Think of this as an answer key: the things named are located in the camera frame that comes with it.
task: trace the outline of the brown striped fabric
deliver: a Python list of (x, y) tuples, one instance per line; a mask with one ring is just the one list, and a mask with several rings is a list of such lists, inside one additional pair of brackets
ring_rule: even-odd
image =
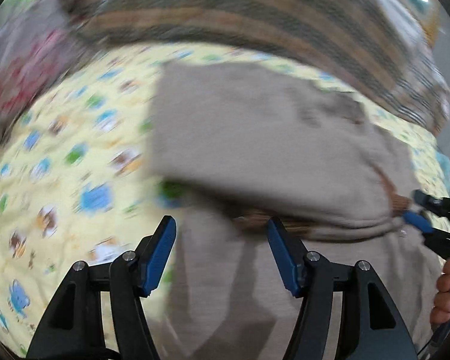
[(434, 133), (448, 117), (449, 90), (425, 38), (404, 40), (378, 0), (73, 0), (70, 6), (79, 32), (93, 41), (258, 49), (331, 73)]

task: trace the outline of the beige towel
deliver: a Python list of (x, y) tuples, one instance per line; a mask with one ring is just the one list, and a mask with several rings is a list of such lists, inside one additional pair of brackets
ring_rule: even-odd
[[(332, 262), (369, 261), (414, 342), (425, 343), (440, 265), (417, 230), (392, 218), (376, 169), (399, 195), (418, 184), (406, 145), (358, 103), (254, 65), (170, 64), (153, 108), (153, 169), (195, 187), (177, 241), (163, 356), (277, 359), (287, 347), (300, 300), (284, 289), (265, 232), (239, 230), (225, 200), (311, 220), (305, 245)], [(335, 304), (326, 359), (339, 314)]]

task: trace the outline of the bed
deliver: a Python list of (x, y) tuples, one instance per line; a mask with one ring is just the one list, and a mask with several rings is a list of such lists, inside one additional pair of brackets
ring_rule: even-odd
[[(423, 190), (447, 196), (436, 140), (342, 81), (295, 61), (208, 43), (137, 43), (109, 51), (42, 95), (0, 149), (0, 341), (25, 356), (40, 318), (70, 266), (113, 260), (154, 232), (163, 215), (180, 223), (181, 187), (148, 174), (149, 100), (169, 60), (194, 65), (254, 62), (350, 92), (370, 120), (410, 146)], [(433, 225), (450, 231), (446, 220)], [(164, 313), (172, 253), (143, 306), (152, 333)], [(103, 297), (107, 346), (116, 349)], [(159, 345), (160, 338), (154, 337)]]

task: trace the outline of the black cable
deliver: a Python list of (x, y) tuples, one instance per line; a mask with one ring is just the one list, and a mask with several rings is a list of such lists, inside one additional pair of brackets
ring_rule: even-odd
[(425, 345), (423, 345), (423, 348), (418, 351), (418, 353), (416, 354), (417, 357), (420, 356), (420, 353), (423, 352), (423, 350), (430, 344), (431, 341), (432, 341), (432, 337), (430, 337), (430, 340), (428, 340), (427, 343)]

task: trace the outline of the green patch print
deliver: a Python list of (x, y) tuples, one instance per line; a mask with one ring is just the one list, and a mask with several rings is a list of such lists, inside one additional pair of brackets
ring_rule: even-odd
[(203, 57), (204, 61), (220, 61), (221, 59), (222, 57), (216, 54), (209, 54)]
[(162, 275), (162, 279), (160, 280), (160, 283), (171, 283), (173, 279), (173, 271), (169, 270), (166, 271), (163, 275)]
[(179, 183), (165, 180), (159, 184), (159, 191), (164, 198), (175, 200), (183, 195), (185, 188)]
[(31, 114), (31, 112), (27, 112), (26, 114), (23, 114), (22, 117), (20, 118), (20, 121), (24, 125), (29, 124), (32, 121), (32, 114)]
[(132, 204), (131, 206), (128, 206), (126, 209), (125, 209), (125, 213), (126, 214), (131, 214), (132, 212), (134, 212), (134, 211), (137, 211), (137, 205), (136, 204)]
[(68, 154), (65, 156), (65, 162), (69, 165), (73, 165), (74, 163), (80, 162), (83, 157), (85, 156), (85, 153), (87, 152), (87, 147), (85, 144), (79, 144), (72, 147), (72, 150), (68, 152)]
[(283, 73), (291, 73), (293, 68), (289, 64), (278, 64), (277, 69)]
[(5, 211), (5, 208), (7, 207), (7, 203), (8, 203), (8, 195), (5, 194), (0, 199), (0, 213)]
[(140, 134), (146, 134), (151, 131), (153, 128), (152, 121), (150, 119), (145, 120), (142, 124), (140, 124), (139, 131)]
[(105, 103), (103, 96), (94, 94), (87, 100), (87, 108), (98, 109)]
[(53, 273), (56, 271), (56, 266), (55, 264), (50, 264), (46, 269), (45, 269), (45, 275), (48, 275), (50, 273)]

